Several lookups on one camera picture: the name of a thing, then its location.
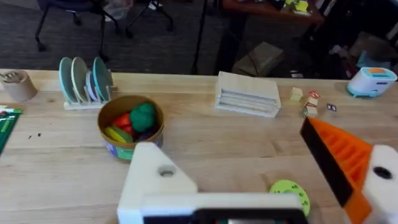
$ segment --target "light blue toy toaster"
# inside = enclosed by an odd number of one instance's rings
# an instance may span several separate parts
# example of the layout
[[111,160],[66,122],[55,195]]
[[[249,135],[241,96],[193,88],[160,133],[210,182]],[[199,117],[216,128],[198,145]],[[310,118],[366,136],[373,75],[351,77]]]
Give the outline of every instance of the light blue toy toaster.
[[363,67],[349,81],[347,90],[354,97],[376,97],[383,94],[396,80],[397,75],[386,68]]

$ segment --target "office chair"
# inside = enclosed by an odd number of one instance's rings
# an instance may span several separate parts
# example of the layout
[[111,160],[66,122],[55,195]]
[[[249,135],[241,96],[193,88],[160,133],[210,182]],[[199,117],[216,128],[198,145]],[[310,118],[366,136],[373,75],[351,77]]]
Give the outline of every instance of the office chair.
[[148,2],[148,5],[129,23],[129,25],[126,26],[126,37],[127,38],[132,38],[133,34],[132,32],[129,30],[129,28],[131,27],[131,25],[138,19],[138,17],[140,17],[149,7],[150,5],[153,5],[153,7],[155,7],[155,10],[159,13],[161,13],[162,15],[164,15],[168,20],[169,20],[169,24],[167,26],[167,31],[172,32],[173,31],[173,18],[171,16],[169,16],[162,8],[162,6],[159,3],[159,0],[150,0]]
[[105,16],[108,16],[115,25],[115,33],[120,34],[121,30],[119,28],[118,22],[114,17],[109,15],[102,8],[104,4],[104,0],[38,0],[37,1],[40,8],[44,10],[42,18],[40,20],[39,26],[35,33],[35,40],[37,42],[37,48],[39,52],[46,51],[46,47],[43,43],[41,43],[39,35],[42,30],[42,26],[44,20],[47,16],[47,13],[50,7],[57,7],[59,9],[63,9],[69,11],[73,14],[73,23],[77,26],[81,26],[81,20],[76,15],[76,12],[91,12],[101,16],[101,44],[99,47],[99,56],[104,60],[108,61],[109,58],[103,53],[103,41],[104,41],[104,29],[105,29]]

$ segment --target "screw hole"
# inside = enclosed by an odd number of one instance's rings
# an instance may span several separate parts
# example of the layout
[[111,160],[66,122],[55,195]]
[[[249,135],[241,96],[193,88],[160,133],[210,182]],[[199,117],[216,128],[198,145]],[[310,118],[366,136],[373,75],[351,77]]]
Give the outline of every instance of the screw hole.
[[172,177],[172,176],[174,176],[176,171],[177,171],[177,169],[175,168],[175,166],[163,165],[163,166],[158,168],[157,173],[161,177]]
[[373,168],[373,172],[383,179],[386,179],[386,180],[392,179],[391,172],[384,167],[375,167],[375,168]]

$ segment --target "orange plastic part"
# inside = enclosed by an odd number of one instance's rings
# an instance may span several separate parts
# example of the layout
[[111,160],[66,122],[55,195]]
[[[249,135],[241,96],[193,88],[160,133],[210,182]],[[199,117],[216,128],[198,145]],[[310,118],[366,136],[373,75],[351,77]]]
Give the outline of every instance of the orange plastic part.
[[347,215],[352,224],[362,223],[372,211],[361,192],[373,146],[316,118],[308,119],[353,188],[353,194],[344,206]]
[[384,69],[382,68],[371,68],[369,69],[370,73],[385,73]]

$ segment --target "round paper bowl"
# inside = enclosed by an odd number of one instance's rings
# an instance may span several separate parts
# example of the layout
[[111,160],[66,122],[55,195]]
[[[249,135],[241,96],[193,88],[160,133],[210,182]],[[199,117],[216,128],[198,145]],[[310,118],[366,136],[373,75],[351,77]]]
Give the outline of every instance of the round paper bowl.
[[153,142],[158,147],[163,144],[163,128],[164,128],[164,117],[163,111],[160,106],[150,98],[140,95],[126,95],[117,97],[107,102],[99,111],[98,114],[98,128],[101,131],[101,135],[105,140],[106,148],[115,158],[122,162],[129,162],[134,154],[136,144],[134,143],[121,143],[117,142],[105,135],[104,130],[110,126],[112,122],[124,113],[129,113],[137,105],[141,103],[149,102],[155,106],[156,109],[156,125],[158,127],[157,132],[150,138],[144,140],[147,142]]

